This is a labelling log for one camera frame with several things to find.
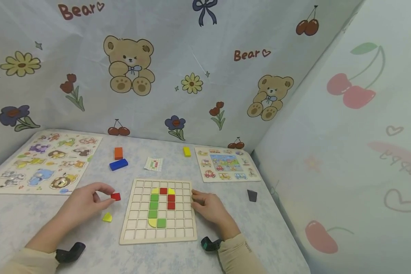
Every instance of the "yellow semicircle block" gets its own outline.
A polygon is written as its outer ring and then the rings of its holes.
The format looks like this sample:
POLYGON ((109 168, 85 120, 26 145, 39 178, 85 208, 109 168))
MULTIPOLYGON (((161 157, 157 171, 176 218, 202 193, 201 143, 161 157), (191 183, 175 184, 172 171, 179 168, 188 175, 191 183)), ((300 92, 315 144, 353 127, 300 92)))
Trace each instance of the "yellow semicircle block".
POLYGON ((148 223, 150 226, 155 228, 157 226, 157 219, 148 219, 148 223))
POLYGON ((111 214, 109 212, 107 212, 105 214, 104 218, 102 218, 102 221, 108 222, 108 223, 111 223, 112 220, 113 220, 113 216, 111 216, 111 214))

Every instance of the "green wooden block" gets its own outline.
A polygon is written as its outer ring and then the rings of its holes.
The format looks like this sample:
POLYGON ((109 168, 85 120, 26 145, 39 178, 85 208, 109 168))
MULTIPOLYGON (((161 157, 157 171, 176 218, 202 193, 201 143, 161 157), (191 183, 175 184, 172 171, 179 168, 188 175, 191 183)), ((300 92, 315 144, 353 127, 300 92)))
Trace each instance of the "green wooden block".
POLYGON ((150 209, 158 209, 158 203, 157 202, 150 202, 150 209))
POLYGON ((157 219, 157 228, 165 228, 166 219, 157 219))
POLYGON ((151 202, 158 202, 158 194, 151 194, 151 202))
POLYGON ((150 210, 148 213, 148 219, 156 219, 157 218, 157 211, 156 210, 150 210))

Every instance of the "star print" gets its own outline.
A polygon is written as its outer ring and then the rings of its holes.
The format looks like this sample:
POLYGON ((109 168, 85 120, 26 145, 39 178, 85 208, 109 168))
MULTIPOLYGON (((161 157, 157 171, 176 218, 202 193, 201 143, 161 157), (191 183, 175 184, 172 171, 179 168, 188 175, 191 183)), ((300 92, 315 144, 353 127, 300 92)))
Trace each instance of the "star print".
POLYGON ((42 50, 42 44, 35 41, 35 47, 42 50))
POLYGON ((321 161, 314 158, 314 156, 309 156, 309 158, 304 159, 304 163, 307 165, 307 170, 310 171, 311 169, 315 170, 317 173, 320 173, 319 165, 322 163, 321 161))

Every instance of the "yellow flower print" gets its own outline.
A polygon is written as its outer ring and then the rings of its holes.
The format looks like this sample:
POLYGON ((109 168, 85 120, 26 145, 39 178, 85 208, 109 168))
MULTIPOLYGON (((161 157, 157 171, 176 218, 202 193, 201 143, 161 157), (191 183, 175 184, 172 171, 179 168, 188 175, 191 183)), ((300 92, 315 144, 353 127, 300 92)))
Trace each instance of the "yellow flower print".
POLYGON ((20 51, 15 52, 15 58, 12 56, 6 57, 6 64, 1 64, 0 68, 6 70, 6 75, 11 76, 17 74, 23 77, 26 74, 35 73, 35 69, 41 67, 38 58, 32 58, 32 54, 26 53, 23 55, 20 51))
POLYGON ((199 80, 199 76, 195 76, 192 72, 190 77, 186 75, 186 77, 181 81, 183 85, 183 90, 187 90, 187 93, 194 93, 197 94, 199 91, 202 90, 202 81, 199 80))

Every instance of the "fabric backdrop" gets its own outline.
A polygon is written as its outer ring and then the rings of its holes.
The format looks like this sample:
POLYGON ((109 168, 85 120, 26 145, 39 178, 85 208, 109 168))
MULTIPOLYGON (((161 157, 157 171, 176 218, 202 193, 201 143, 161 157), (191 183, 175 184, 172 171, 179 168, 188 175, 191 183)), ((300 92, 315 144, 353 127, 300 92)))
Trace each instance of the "fabric backdrop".
POLYGON ((411 1, 365 1, 334 43, 255 148, 260 172, 312 274, 411 274, 411 1))
POLYGON ((0 0, 0 163, 46 128, 251 152, 359 2, 0 0))

